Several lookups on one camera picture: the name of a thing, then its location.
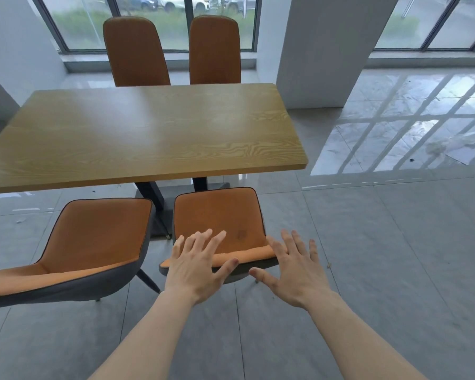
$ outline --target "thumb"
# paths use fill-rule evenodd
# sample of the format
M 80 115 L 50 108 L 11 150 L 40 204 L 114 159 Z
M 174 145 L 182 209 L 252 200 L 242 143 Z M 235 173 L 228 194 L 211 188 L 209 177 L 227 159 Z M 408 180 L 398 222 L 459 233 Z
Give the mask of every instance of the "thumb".
M 266 284 L 271 291 L 275 292 L 278 284 L 278 279 L 272 274 L 266 272 L 262 268 L 250 268 L 250 275 L 252 275 L 257 281 Z
M 217 281 L 220 281 L 221 284 L 225 281 L 225 279 L 232 273 L 234 269 L 239 265 L 239 260 L 237 258 L 232 258 L 227 260 L 219 270 L 215 273 L 215 278 Z

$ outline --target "wooden tabletop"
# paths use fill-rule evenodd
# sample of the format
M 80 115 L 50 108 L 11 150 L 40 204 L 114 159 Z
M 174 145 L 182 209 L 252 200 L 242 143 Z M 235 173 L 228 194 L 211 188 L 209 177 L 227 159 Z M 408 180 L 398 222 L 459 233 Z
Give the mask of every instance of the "wooden tabletop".
M 303 169 L 274 84 L 32 94 L 0 133 L 0 193 Z

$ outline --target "brown leather chair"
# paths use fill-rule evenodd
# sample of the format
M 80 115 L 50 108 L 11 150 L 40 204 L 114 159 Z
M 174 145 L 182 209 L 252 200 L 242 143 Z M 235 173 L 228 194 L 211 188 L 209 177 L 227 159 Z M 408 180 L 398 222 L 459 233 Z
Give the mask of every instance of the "brown leather chair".
M 232 18 L 194 18 L 188 53 L 190 84 L 241 83 L 239 27 Z
M 143 17 L 104 22 L 104 42 L 117 87 L 171 85 L 155 25 Z
M 0 270 L 0 307 L 99 300 L 120 290 L 135 275 L 160 293 L 141 270 L 154 213 L 151 200 L 145 198 L 70 202 L 38 262 Z
M 227 236 L 213 256 L 213 271 L 224 262 L 237 257 L 239 265 L 226 283 L 240 280 L 252 267 L 269 268 L 278 264 L 274 251 L 266 240 L 262 212 L 257 193 L 249 187 L 216 189 L 181 194 L 174 203 L 173 240 L 195 232 L 222 230 Z M 170 261 L 159 265 L 162 274 L 169 272 Z

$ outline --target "chair leg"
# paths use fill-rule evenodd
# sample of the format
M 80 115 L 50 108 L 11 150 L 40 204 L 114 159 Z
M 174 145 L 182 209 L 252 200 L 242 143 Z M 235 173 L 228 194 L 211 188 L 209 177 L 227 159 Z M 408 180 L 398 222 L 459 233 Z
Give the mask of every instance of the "chair leg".
M 160 293 L 160 288 L 142 269 L 137 273 L 137 277 L 141 279 L 148 287 L 152 288 L 156 293 Z

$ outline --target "window sill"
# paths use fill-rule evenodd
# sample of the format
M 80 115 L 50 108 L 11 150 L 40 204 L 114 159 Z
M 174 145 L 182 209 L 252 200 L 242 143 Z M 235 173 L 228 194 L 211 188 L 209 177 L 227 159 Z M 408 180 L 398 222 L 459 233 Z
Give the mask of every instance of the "window sill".
M 188 53 L 165 53 L 170 71 L 188 71 Z M 69 73 L 110 72 L 109 58 L 101 55 L 60 55 Z M 257 53 L 241 52 L 241 69 L 255 69 Z
M 365 68 L 475 67 L 475 52 L 372 52 Z

